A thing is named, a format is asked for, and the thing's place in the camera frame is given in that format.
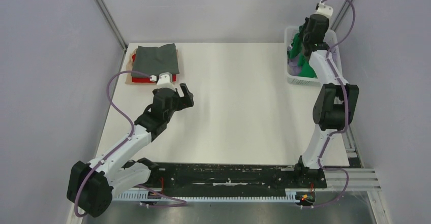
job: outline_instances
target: white connector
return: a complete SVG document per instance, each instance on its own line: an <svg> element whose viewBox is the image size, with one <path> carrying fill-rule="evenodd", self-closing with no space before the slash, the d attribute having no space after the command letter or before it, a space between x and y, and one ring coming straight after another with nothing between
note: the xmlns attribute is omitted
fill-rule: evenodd
<svg viewBox="0 0 431 224"><path fill-rule="evenodd" d="M162 73L159 75L159 80L157 81L158 88L170 88L175 90L174 84L172 83L172 74Z"/></svg>
<svg viewBox="0 0 431 224"><path fill-rule="evenodd" d="M322 1L317 4L317 10L315 14L320 14L331 19L333 13L334 9L328 5L325 5L325 3L323 3Z"/></svg>

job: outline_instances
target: green cloth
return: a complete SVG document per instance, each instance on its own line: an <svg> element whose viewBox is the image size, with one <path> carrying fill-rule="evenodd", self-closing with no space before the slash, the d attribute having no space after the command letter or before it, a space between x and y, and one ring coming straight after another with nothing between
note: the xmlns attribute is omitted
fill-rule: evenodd
<svg viewBox="0 0 431 224"><path fill-rule="evenodd" d="M289 59L293 59L299 55L298 66L301 67L301 72L298 74L300 77L306 78L317 78L316 72L307 62L306 58L301 54L301 40L299 39L299 33L295 34L292 41L292 49L287 53L287 57Z"/></svg>

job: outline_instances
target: folded gray cloth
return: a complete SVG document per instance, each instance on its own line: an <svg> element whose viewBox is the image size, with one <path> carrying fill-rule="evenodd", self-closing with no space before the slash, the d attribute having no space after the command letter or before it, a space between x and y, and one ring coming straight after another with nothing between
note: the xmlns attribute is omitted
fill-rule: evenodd
<svg viewBox="0 0 431 224"><path fill-rule="evenodd" d="M132 70L155 76L166 72L172 75L179 74L175 44L161 47L138 46ZM143 78L145 76L132 73L132 77Z"/></svg>

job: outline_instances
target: metal frame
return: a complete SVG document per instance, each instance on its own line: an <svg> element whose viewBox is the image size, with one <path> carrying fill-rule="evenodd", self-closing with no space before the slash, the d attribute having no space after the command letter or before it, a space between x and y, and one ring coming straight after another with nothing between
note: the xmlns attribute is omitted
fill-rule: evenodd
<svg viewBox="0 0 431 224"><path fill-rule="evenodd" d="M350 6L347 2L344 2L343 6L341 7L341 10L338 12L337 16L335 17L334 21L332 22L331 28L332 30L336 31L341 24L341 21L344 19L347 11L349 10Z"/></svg>
<svg viewBox="0 0 431 224"><path fill-rule="evenodd" d="M106 7L105 2L103 0L95 0L95 2L99 6L100 11L102 12L103 16L105 17L106 21L108 22L109 27L114 32L114 35L117 38L118 43L120 44L120 46L122 47L122 49L125 53L127 50L127 43L125 42L120 31L118 30L118 27L115 24L114 19L112 18L111 14L109 13L109 10Z"/></svg>

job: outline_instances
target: black mount bracket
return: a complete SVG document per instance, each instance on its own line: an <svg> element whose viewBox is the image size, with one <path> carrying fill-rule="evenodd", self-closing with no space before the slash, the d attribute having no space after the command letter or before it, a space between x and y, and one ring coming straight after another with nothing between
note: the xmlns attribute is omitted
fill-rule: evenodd
<svg viewBox="0 0 431 224"><path fill-rule="evenodd" d="M323 169L310 169L304 166L302 155L299 157L298 163L295 164L295 178L298 184L309 187L314 184L315 188L326 188L326 178Z"/></svg>

